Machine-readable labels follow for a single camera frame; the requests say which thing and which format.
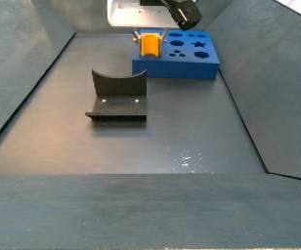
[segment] foam block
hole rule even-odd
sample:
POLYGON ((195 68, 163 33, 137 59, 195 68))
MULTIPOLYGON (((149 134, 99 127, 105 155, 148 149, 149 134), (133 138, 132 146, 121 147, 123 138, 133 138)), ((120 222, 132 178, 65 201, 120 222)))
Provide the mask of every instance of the foam block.
MULTIPOLYGON (((161 32, 159 29, 141 29, 144 32, 161 32)), ((148 77, 192 78, 213 80, 219 60, 204 31, 168 30, 167 42, 161 45, 159 57, 140 56, 139 44, 132 56, 132 71, 137 74, 147 70, 148 77)))

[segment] circular hole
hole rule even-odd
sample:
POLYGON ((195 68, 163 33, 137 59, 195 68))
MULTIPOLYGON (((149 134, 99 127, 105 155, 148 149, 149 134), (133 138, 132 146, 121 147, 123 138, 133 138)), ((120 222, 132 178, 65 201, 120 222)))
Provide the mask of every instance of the circular hole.
POLYGON ((200 58, 200 59, 205 59, 209 57, 209 55, 208 55, 208 53, 200 51, 200 52, 195 53, 195 57, 200 58))
POLYGON ((173 45, 173 46, 184 45, 184 43, 181 41, 171 41, 169 44, 173 45))
POLYGON ((181 34, 179 34, 179 33, 169 33, 168 36, 179 37, 179 36, 181 36, 181 34))

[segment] shape sorter hole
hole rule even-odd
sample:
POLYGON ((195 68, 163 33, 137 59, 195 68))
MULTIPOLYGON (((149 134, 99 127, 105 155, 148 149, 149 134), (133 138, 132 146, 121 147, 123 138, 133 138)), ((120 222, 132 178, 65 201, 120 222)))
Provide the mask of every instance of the shape sorter hole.
POLYGON ((184 45, 184 43, 181 41, 171 41, 169 44, 172 46, 183 46, 184 45))
POLYGON ((209 54, 200 51, 200 52, 196 52, 196 53, 195 53, 195 57, 196 57, 196 58, 200 58, 200 59, 205 59, 205 58, 209 57, 209 54))
POLYGON ((193 45, 195 45, 195 47, 205 47, 205 43, 201 43, 201 42, 195 42, 195 43, 192 43, 193 45))
POLYGON ((169 33, 168 36, 179 37, 179 36, 181 36, 181 34, 179 34, 179 33, 169 33))

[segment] star-shaped hole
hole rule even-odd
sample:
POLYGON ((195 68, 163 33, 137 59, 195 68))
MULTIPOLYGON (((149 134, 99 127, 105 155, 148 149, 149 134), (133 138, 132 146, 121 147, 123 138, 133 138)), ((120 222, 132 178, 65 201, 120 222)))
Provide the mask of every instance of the star-shaped hole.
POLYGON ((192 43, 192 44, 195 44, 195 47, 205 47, 205 43, 201 43, 201 42, 195 42, 195 43, 192 43))

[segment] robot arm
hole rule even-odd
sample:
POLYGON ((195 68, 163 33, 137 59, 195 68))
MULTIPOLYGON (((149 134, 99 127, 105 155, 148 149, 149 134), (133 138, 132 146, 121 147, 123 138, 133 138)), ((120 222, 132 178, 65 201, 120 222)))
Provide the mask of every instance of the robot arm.
POLYGON ((197 0, 107 0, 107 19, 112 26, 179 27, 187 30, 195 27, 203 17, 196 2, 197 0))
POLYGON ((196 26, 203 15, 196 0, 140 0, 140 6, 164 6, 181 30, 196 26))

